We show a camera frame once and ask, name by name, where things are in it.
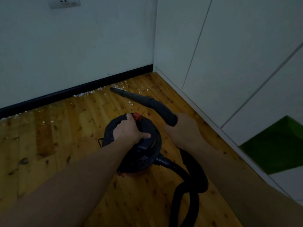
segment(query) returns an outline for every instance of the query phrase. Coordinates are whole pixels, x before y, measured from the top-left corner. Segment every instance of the cabinet door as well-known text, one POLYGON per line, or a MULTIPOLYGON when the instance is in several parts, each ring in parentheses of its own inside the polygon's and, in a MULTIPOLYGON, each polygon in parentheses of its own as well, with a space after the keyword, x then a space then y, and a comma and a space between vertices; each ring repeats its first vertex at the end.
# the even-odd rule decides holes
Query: cabinet door
POLYGON ((219 127, 302 42, 303 0, 213 0, 183 92, 219 127))
POLYGON ((179 89, 198 42, 210 0, 158 0, 154 65, 179 89))
POLYGON ((222 130, 241 145, 286 115, 303 124, 303 49, 222 130))

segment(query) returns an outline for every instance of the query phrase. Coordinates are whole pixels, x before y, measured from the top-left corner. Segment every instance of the black baseboard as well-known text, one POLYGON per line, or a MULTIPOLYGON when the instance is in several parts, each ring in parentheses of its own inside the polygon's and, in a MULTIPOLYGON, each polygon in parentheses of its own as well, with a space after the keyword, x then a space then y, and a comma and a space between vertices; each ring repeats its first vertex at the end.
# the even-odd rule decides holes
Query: black baseboard
POLYGON ((11 106, 0 108, 0 119, 3 117, 9 117, 20 112, 32 110, 37 107, 42 107, 44 105, 63 100, 73 95, 78 95, 82 92, 92 91, 99 87, 104 87, 109 84, 114 84, 129 78, 143 75, 148 72, 152 72, 153 65, 147 65, 141 68, 136 68, 127 72, 116 74, 113 76, 108 76, 100 80, 95 80, 86 84, 81 84, 76 87, 71 87, 62 91, 51 93, 45 96, 41 96, 35 99, 30 99, 21 103, 17 103, 11 106))

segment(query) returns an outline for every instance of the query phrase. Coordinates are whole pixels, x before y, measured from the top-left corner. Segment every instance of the green object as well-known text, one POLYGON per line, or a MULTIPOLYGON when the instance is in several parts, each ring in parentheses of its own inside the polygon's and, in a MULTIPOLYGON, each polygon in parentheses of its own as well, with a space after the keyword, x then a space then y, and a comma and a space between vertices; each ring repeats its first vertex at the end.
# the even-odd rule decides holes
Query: green object
POLYGON ((303 126, 285 116, 240 148, 267 174, 303 166, 303 126))

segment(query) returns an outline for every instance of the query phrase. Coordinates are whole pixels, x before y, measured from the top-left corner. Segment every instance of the hand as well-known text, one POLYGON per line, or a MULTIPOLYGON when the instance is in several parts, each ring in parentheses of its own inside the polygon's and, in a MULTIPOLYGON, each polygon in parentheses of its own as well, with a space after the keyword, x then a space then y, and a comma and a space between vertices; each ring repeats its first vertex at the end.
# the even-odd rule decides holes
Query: hand
POLYGON ((114 140, 123 139, 130 142, 131 146, 135 145, 140 139, 148 139, 151 137, 149 133, 142 133, 138 130, 136 122, 131 113, 126 114, 127 120, 122 120, 114 129, 114 140))
POLYGON ((164 125, 165 132, 169 135, 177 148, 185 151, 195 151, 200 149, 205 143, 198 125, 194 119, 187 114, 177 113, 178 122, 176 126, 164 125))

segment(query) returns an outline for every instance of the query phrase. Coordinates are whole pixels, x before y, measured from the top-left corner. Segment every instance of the red switch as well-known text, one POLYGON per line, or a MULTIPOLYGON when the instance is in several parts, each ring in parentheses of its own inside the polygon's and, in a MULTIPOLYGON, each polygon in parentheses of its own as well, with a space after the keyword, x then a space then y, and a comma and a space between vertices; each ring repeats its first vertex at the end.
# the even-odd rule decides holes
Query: red switch
POLYGON ((139 121, 140 122, 142 120, 142 115, 140 115, 139 113, 135 112, 133 114, 133 118, 134 118, 135 121, 139 121))

